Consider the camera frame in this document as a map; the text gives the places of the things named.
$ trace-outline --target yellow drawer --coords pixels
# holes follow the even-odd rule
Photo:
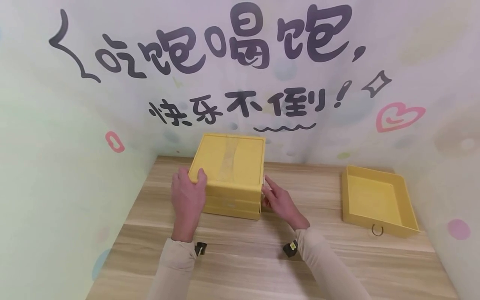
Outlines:
[[[402,176],[347,166],[342,174],[343,221],[406,238],[419,232]]]
[[[205,213],[260,218],[264,152],[263,137],[204,134],[189,177],[197,182],[200,168],[207,174]]]

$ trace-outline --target metal ring pull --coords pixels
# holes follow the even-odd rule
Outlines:
[[[379,236],[382,236],[384,234],[384,227],[382,226],[382,233],[380,234],[376,234],[375,231],[373,231],[373,228],[375,227],[375,224],[372,225],[372,233],[373,235],[379,237]]]

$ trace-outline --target wooden table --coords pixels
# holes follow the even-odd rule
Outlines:
[[[171,175],[191,158],[159,156],[113,245],[88,300],[141,300],[148,293],[174,220]],[[457,299],[430,241],[374,236],[341,220],[343,168],[265,163],[265,172],[288,190],[299,210],[374,299]],[[203,214],[196,241],[208,244],[196,263],[188,299],[323,299],[308,267],[282,246],[293,231],[271,211],[259,221]]]

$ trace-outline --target pink oval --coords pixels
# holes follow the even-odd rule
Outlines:
[[[113,138],[117,142],[117,144],[119,145],[118,147],[115,147],[111,138]],[[107,134],[105,134],[105,139],[107,140],[108,145],[113,151],[117,153],[121,153],[125,150],[125,146],[122,144],[119,136],[115,132],[113,131],[107,132]]]
[[[105,242],[108,238],[109,233],[110,233],[110,227],[103,226],[96,235],[97,244]]]
[[[456,240],[466,240],[470,237],[470,227],[464,220],[453,219],[448,222],[448,232]]]

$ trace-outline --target hand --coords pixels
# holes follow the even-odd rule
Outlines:
[[[207,175],[201,168],[198,170],[198,182],[193,184],[188,177],[188,171],[180,168],[173,174],[171,194],[175,211],[172,240],[191,242],[200,220],[200,214],[205,206],[205,187]]]
[[[266,175],[265,180],[270,186],[270,189],[265,185],[262,187],[262,192],[265,195],[265,198],[262,200],[263,206],[273,209],[293,230],[307,229],[310,227],[309,221],[297,209],[290,194]]]

